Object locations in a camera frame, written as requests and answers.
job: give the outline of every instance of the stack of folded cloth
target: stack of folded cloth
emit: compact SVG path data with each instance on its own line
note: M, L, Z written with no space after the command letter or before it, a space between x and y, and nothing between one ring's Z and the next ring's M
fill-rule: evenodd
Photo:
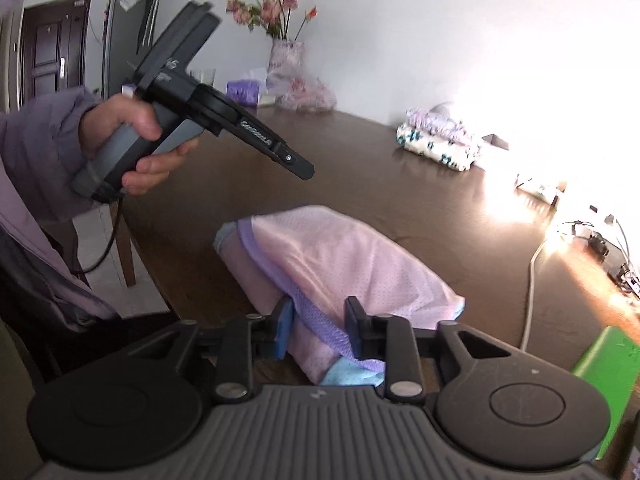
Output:
M452 170L466 171L480 154L482 139L436 112L408 110L396 140L404 149L437 160Z
M384 363L355 359L344 300L416 328L455 319L465 305L432 270L370 226L322 206L225 224L215 248L255 309L294 301L288 351L314 384L380 384Z

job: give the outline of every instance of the pink cloth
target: pink cloth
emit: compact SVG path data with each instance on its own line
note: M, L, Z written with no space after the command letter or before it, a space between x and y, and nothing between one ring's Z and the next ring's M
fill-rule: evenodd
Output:
M252 228L264 255L340 328L348 296L357 296L368 314L389 312L416 328L435 328L464 306L464 298L413 255L370 226L323 206L254 217ZM270 313L282 292L249 256L236 229L219 253L256 310ZM314 383L339 358L298 316L289 352Z

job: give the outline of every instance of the gray refrigerator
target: gray refrigerator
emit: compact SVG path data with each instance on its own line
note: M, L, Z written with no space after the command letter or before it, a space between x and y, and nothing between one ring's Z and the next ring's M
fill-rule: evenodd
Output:
M135 68L154 42L158 0L109 0L104 23L102 97L131 82Z

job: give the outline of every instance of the brown tabletop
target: brown tabletop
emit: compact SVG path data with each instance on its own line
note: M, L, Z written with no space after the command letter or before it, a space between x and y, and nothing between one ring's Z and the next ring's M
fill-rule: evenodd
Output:
M461 322L519 344L527 266L546 237L548 207L508 178L458 173L406 152L380 124L338 112L258 116L315 165L313 179L299 180L230 134L205 135L167 182L125 202L140 256L181 317L219 326L252 311L212 246L224 222L321 204L370 224L439 274L466 298ZM640 342L636 318L612 304L615 289L580 251L542 253L536 268L532 354L571 369L607 324ZM290 359L257 367L257 378L305 381ZM627 418L640 408L637 394L632 404Z

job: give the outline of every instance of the green folder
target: green folder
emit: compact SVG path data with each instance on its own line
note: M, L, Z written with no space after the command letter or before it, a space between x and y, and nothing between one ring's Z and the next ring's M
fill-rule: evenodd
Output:
M592 384L607 399L611 422L598 459L601 459L618 430L631 398L638 371L640 347L617 326L607 326L575 365L574 375Z

